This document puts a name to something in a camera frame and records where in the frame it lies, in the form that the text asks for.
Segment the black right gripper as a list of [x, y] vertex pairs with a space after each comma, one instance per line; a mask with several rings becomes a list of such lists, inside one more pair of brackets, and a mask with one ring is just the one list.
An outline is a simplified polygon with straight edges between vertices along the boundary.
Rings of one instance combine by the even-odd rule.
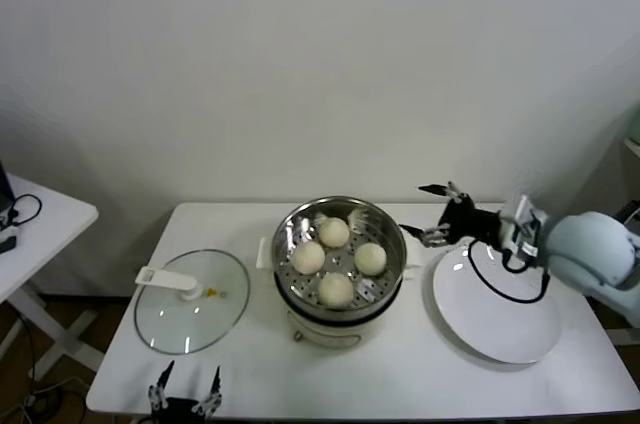
[[455, 244], [463, 237], [471, 237], [492, 247], [501, 246], [502, 221], [498, 212], [476, 207], [471, 197], [453, 181], [417, 187], [421, 192], [449, 198], [438, 226], [420, 229], [400, 224], [399, 227], [426, 248]]

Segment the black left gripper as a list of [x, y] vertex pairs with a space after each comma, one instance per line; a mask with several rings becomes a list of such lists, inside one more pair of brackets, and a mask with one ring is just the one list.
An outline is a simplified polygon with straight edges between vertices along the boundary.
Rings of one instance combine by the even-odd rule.
[[167, 398], [166, 384], [172, 373], [172, 360], [161, 372], [155, 384], [148, 388], [148, 400], [157, 424], [203, 424], [205, 418], [212, 418], [222, 402], [220, 367], [217, 367], [208, 394], [200, 401], [186, 398]]

